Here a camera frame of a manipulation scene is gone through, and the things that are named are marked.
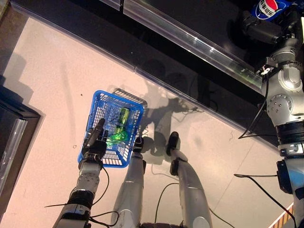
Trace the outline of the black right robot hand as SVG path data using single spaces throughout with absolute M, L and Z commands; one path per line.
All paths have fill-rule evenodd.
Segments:
M 301 14 L 295 3 L 265 19 L 257 5 L 253 12 L 243 11 L 240 20 L 242 32 L 249 39 L 271 45 L 280 45 L 289 38 L 304 42 Z

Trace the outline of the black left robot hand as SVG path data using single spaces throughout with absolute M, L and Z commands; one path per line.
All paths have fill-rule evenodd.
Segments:
M 83 146 L 79 155 L 79 163 L 83 160 L 96 161 L 101 163 L 105 155 L 108 138 L 108 131 L 104 130 L 105 119 L 101 118 L 94 128 L 86 133 Z

